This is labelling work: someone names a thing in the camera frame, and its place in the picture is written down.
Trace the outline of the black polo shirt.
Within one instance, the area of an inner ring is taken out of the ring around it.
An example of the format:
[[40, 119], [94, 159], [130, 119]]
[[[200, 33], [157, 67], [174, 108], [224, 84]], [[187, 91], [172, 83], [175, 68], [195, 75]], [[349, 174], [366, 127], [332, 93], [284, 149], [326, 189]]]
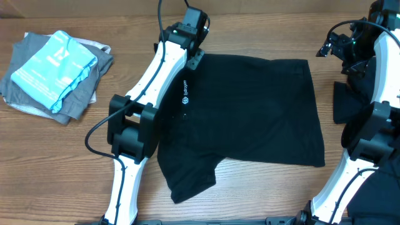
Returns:
[[160, 119], [157, 160], [176, 204], [214, 186], [225, 158], [325, 165], [305, 59], [207, 54], [176, 75]]

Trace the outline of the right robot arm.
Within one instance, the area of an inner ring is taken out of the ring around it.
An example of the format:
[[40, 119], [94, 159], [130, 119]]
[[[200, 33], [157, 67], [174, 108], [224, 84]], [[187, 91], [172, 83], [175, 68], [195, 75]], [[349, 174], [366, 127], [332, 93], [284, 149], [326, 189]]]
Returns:
[[346, 123], [341, 160], [321, 192], [278, 224], [339, 224], [362, 184], [399, 152], [399, 1], [375, 1], [367, 18], [347, 23], [352, 36], [329, 30], [316, 55], [335, 55], [348, 76], [371, 70], [372, 98]]

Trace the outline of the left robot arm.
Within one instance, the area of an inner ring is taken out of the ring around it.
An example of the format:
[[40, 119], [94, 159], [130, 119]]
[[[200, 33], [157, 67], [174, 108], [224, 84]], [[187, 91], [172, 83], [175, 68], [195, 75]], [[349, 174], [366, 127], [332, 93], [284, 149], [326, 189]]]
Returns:
[[159, 141], [159, 107], [176, 75], [197, 68], [204, 56], [200, 45], [208, 32], [208, 15], [187, 7], [182, 22], [161, 30], [154, 58], [138, 83], [125, 96], [112, 97], [107, 142], [114, 181], [101, 224], [134, 224], [141, 176]]

